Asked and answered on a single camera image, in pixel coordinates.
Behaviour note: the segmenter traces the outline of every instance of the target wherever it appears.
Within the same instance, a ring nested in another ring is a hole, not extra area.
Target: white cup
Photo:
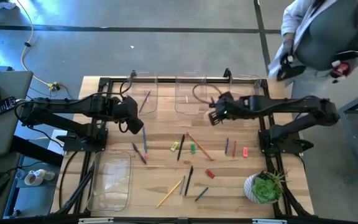
[[[34,174],[39,177],[39,178],[43,178],[45,180],[53,180],[53,178],[55,178],[55,173],[52,171],[46,171],[44,169],[39,169],[37,171],[34,172]]]
[[[34,171],[30,171],[29,174],[24,178],[24,183],[28,186],[38,186],[42,183],[43,178],[37,177]]]

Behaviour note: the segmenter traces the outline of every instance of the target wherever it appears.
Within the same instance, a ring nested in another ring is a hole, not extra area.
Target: white lab coat
[[[286,33],[295,33],[294,39],[294,51],[299,46],[300,40],[303,34],[310,26],[311,22],[320,13],[325,11],[329,6],[334,4],[338,0],[326,0],[326,2],[315,12],[313,15],[312,5],[315,0],[295,0],[284,10],[283,24],[281,27],[282,35]],[[268,66],[269,77],[276,77],[280,69],[280,55],[283,50],[283,45],[279,48],[273,62]]]

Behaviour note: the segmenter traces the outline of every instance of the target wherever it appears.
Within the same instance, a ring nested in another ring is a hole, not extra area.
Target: transparent container
[[[129,201],[131,155],[128,152],[99,152],[95,155],[95,171],[87,209],[92,212],[120,212]]]
[[[176,75],[175,82],[175,111],[179,117],[198,116],[204,114],[208,110],[208,105],[197,100],[195,95],[202,100],[206,100],[206,75],[202,72],[182,72]]]
[[[257,75],[233,75],[230,92],[235,100],[240,96],[260,95],[261,79]]]
[[[124,96],[129,95],[138,104],[139,118],[156,118],[158,102],[158,77],[156,73],[132,71],[128,76],[132,80],[132,86]],[[125,90],[129,83],[122,87]]]

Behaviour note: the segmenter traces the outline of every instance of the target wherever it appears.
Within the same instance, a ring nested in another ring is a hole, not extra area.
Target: concrete floor
[[[160,27],[258,29],[253,0],[22,0],[34,24],[95,27],[98,32],[35,31],[33,47],[25,62],[38,77],[60,82],[78,96],[85,75],[128,75],[131,70],[174,75],[204,71],[221,76],[226,67],[236,74],[266,77],[258,33],[103,32],[100,27]],[[279,29],[283,10],[292,0],[260,0],[265,29]],[[0,10],[0,25],[26,26],[19,8]],[[0,65],[22,70],[20,55],[30,32],[0,30]],[[280,35],[267,34],[268,54],[273,58]],[[32,88],[49,94],[33,80]],[[29,96],[41,96],[29,90]],[[358,96],[358,69],[345,82],[330,84],[319,96],[341,107]],[[59,98],[68,97],[64,91]],[[41,126],[52,133],[52,128]],[[40,137],[26,128],[16,133]],[[345,184],[343,177],[356,168],[341,123],[303,132],[315,147],[305,153],[306,176],[315,213],[323,218],[358,221],[358,182]]]

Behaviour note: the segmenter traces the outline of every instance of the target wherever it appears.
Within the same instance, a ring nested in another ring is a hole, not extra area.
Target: wooden table
[[[79,98],[97,92],[100,77],[84,77]],[[281,83],[268,80],[271,98],[284,98],[284,87]],[[224,91],[227,86],[220,85]],[[252,95],[252,88],[244,95]],[[257,131],[259,121],[237,120],[226,121],[224,125],[211,126],[208,113],[197,118],[178,117],[175,111],[175,84],[158,84],[158,115],[155,119],[142,119],[147,130],[147,145],[149,159],[144,165],[134,152],[131,142],[137,144],[143,151],[142,132],[133,135],[121,133],[118,126],[108,123],[109,138],[106,150],[127,151],[132,156],[132,183],[131,195],[127,207],[121,212],[92,212],[92,216],[109,217],[192,217],[192,218],[272,218],[273,207],[270,204],[258,205],[252,203],[244,195],[244,181],[252,174],[266,170],[264,156],[260,153]],[[291,114],[274,114],[277,124],[291,121]],[[76,114],[74,120],[80,123],[90,122],[90,118]],[[180,142],[181,135],[189,131],[209,154],[214,158],[210,161],[201,150],[196,154],[190,153],[189,138],[186,138],[180,160],[177,162],[177,151],[170,150],[173,142]],[[229,149],[224,154],[226,138],[229,138]],[[237,141],[237,152],[232,157],[232,145]],[[243,158],[242,147],[249,150],[248,158]],[[69,155],[65,156],[62,169]],[[302,204],[306,211],[313,213],[308,184],[306,182],[303,165],[299,158],[283,154],[283,165],[287,174],[288,187]],[[79,152],[67,169],[62,188],[63,203],[69,198],[78,185],[83,163],[84,153]],[[179,195],[179,190],[162,204],[155,208],[169,190],[185,175],[186,179],[190,167],[194,166],[188,195]],[[214,179],[205,174],[211,170],[216,176]],[[195,202],[200,192],[209,187],[204,196]],[[85,189],[81,211],[86,206],[88,188]],[[51,212],[58,210],[58,188],[56,189]]]

